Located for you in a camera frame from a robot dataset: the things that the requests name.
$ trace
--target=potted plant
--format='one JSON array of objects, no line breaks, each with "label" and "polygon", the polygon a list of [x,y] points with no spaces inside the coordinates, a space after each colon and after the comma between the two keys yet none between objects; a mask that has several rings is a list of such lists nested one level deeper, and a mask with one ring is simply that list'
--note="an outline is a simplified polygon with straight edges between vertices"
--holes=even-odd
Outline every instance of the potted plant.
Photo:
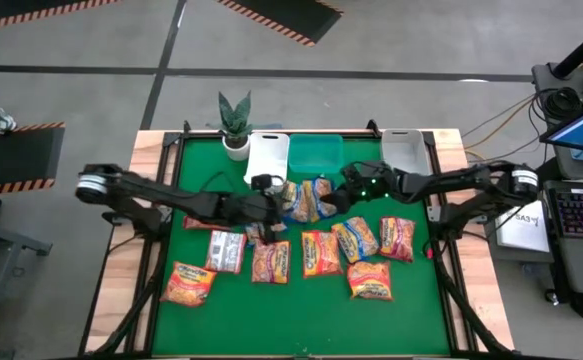
[{"label": "potted plant", "polygon": [[247,123],[251,112],[251,91],[240,100],[235,110],[229,104],[222,93],[218,93],[220,105],[220,117],[222,118],[222,145],[229,158],[235,161],[243,161],[249,157],[249,134],[251,125]]}]

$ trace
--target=wooden table edge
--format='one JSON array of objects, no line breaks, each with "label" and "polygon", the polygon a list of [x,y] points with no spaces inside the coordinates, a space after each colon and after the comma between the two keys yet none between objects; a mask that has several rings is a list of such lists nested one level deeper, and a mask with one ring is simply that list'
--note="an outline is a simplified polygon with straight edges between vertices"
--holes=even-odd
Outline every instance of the wooden table edge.
[{"label": "wooden table edge", "polygon": [[[462,146],[462,139],[460,137],[460,132],[457,129],[420,129],[421,131],[433,132],[436,150],[438,153],[438,159],[442,171],[450,171],[468,166],[466,161],[466,156],[464,154],[464,149]],[[323,132],[323,133],[350,133],[350,132],[371,132],[371,130],[360,130],[360,129],[281,129],[281,130],[257,130],[258,132]],[[134,147],[133,155],[130,160],[129,170],[137,172],[142,176],[155,178],[157,173],[157,164],[160,157],[160,152],[162,150],[162,139],[164,133],[167,132],[178,132],[177,130],[144,130],[139,131]],[[217,131],[213,130],[193,130],[192,134],[214,134]],[[170,162],[171,169],[167,170],[170,173],[173,169],[173,162]],[[452,194],[448,194],[448,200],[450,202],[461,202],[472,195],[472,191],[461,191]],[[468,229],[472,232],[484,235],[484,230],[481,226],[471,226]],[[124,240],[128,237],[128,228],[118,228],[113,231],[111,246]],[[511,337],[508,320],[506,317],[506,312],[504,309],[504,304],[502,303],[502,297],[500,294],[500,289],[498,286],[495,269],[493,267],[493,262],[491,260],[491,254],[489,251],[488,243],[482,239],[474,238],[472,236],[465,236],[462,240],[457,242],[458,254],[460,257],[462,274],[465,281],[465,288],[469,297],[469,302],[480,316],[482,321],[485,323],[487,328],[494,334],[494,336],[503,345],[510,349],[513,349],[513,339]],[[122,257],[121,254],[112,254],[111,258]],[[109,261],[104,266],[105,271],[109,268]],[[126,313],[126,309],[121,309],[118,311],[116,309],[115,314],[108,314],[104,311],[101,315],[98,312],[98,306],[102,306],[100,303],[100,298],[104,297],[102,294],[102,285],[104,284],[104,279],[100,288],[96,289],[98,292],[93,317],[90,319],[89,323],[90,329],[88,338],[86,341],[85,351],[92,351],[99,346],[108,337],[109,334],[99,330],[100,325],[106,323],[110,328],[111,326],[117,325],[119,320]],[[464,323],[462,321],[462,315],[459,309],[453,305],[452,313],[454,318],[454,326],[458,336],[458,343],[460,348],[466,348],[466,338],[464,337]],[[117,322],[112,321],[112,318],[118,318]],[[485,350],[484,346],[480,343],[480,348]]]}]

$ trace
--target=keyboard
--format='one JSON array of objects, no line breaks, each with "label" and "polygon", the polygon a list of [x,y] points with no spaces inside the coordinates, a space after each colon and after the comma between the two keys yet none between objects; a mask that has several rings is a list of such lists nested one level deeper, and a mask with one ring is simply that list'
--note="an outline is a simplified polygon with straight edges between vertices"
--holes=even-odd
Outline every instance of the keyboard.
[{"label": "keyboard", "polygon": [[548,203],[562,236],[583,236],[583,183],[549,182]]}]

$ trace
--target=wooden table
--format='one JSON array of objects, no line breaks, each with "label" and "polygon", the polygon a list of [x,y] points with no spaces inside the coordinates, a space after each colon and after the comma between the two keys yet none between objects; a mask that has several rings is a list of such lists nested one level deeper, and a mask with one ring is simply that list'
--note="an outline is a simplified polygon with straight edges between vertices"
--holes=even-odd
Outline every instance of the wooden table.
[{"label": "wooden table", "polygon": [[[330,129],[328,131],[347,132],[350,130]],[[441,171],[467,167],[460,132],[457,129],[427,129],[426,131],[434,133]],[[153,130],[138,132],[129,166],[130,171],[144,177],[156,178],[164,133],[165,131]],[[171,179],[174,160],[175,151],[172,151],[167,162],[165,183],[169,183]],[[458,191],[447,194],[447,199],[449,202],[460,203],[471,197],[472,194],[473,191]],[[467,230],[484,234],[482,227],[478,225],[469,225]],[[113,231],[110,247],[132,236],[133,229],[130,225],[117,227]],[[138,275],[142,245],[143,240],[133,240],[116,249],[108,256],[103,267],[101,282],[94,296],[95,307],[92,321],[87,323],[88,334],[83,344],[85,351],[93,351],[102,345],[130,308]],[[457,242],[457,246],[465,288],[472,307],[496,338],[506,347],[513,349],[513,340],[504,305],[502,304],[488,243],[479,238],[465,236]],[[153,271],[155,266],[155,259],[153,260],[149,265],[150,272]],[[452,269],[449,266],[447,266],[447,269],[452,273]],[[453,300],[451,300],[451,303],[458,343],[461,349],[466,348],[466,338],[463,335],[464,321],[460,311],[453,304]],[[135,344],[137,349],[142,348],[144,343],[148,305],[145,306],[140,316]]]}]

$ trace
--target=white plant pot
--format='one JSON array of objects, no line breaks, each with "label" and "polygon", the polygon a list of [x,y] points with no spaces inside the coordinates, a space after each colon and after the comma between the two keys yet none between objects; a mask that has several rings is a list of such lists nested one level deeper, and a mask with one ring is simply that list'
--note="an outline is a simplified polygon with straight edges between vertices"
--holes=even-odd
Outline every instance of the white plant pot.
[{"label": "white plant pot", "polygon": [[247,136],[247,143],[239,149],[233,149],[227,146],[226,137],[222,137],[222,145],[227,152],[229,159],[233,161],[244,161],[249,158],[249,148],[251,147],[251,136]]}]

